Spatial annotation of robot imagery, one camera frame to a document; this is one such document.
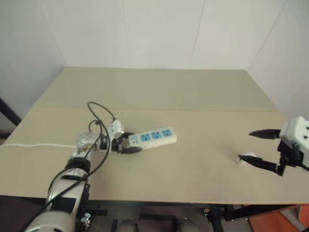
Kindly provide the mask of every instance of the power strip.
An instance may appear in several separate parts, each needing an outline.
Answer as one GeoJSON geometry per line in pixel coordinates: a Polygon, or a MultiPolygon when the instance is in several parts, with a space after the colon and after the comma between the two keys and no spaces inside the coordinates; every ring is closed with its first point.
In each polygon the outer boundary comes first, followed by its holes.
{"type": "Polygon", "coordinates": [[[172,127],[133,134],[128,138],[130,147],[137,146],[142,149],[149,149],[177,142],[177,136],[172,127]]]}

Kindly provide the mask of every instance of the floor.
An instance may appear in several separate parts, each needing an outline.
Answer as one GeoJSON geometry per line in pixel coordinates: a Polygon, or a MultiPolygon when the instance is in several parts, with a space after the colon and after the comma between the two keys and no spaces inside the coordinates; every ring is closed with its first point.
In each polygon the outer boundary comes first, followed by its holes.
{"type": "MultiPolygon", "coordinates": [[[[17,232],[40,205],[21,198],[0,196],[0,232],[17,232]]],[[[131,218],[139,225],[140,232],[172,232],[174,218],[186,217],[192,220],[201,232],[212,232],[212,226],[203,215],[202,208],[104,205],[107,216],[95,217],[91,232],[113,232],[113,227],[122,220],[131,218]]],[[[251,232],[248,221],[241,219],[223,222],[226,232],[251,232]]]]}

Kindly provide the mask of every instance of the power outlet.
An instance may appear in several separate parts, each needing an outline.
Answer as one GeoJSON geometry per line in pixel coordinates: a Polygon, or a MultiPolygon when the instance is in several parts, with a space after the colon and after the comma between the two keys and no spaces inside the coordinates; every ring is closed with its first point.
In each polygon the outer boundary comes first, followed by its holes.
{"type": "Polygon", "coordinates": [[[137,146],[142,149],[168,145],[177,142],[177,136],[172,127],[160,130],[152,130],[129,136],[129,146],[137,146]]]}
{"type": "Polygon", "coordinates": [[[299,145],[299,149],[304,153],[303,164],[309,166],[309,121],[303,117],[294,117],[288,120],[280,131],[280,138],[292,147],[292,142],[299,145]]]}

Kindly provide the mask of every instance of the beige table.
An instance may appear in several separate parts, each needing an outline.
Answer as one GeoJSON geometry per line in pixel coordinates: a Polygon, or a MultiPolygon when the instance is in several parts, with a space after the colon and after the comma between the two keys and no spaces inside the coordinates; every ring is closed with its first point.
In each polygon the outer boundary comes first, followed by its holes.
{"type": "MultiPolygon", "coordinates": [[[[91,178],[90,199],[178,203],[288,204],[309,202],[309,175],[284,177],[248,164],[254,151],[278,162],[279,140],[248,136],[280,128],[285,117],[245,71],[122,70],[68,67],[53,82],[9,143],[74,145],[93,119],[87,101],[109,107],[126,131],[172,126],[176,144],[134,155],[111,154],[91,178]]],[[[96,112],[107,124],[110,116],[96,112]]],[[[70,148],[0,149],[0,194],[46,197],[70,148]]],[[[102,158],[97,153],[94,165],[102,158]]]]}

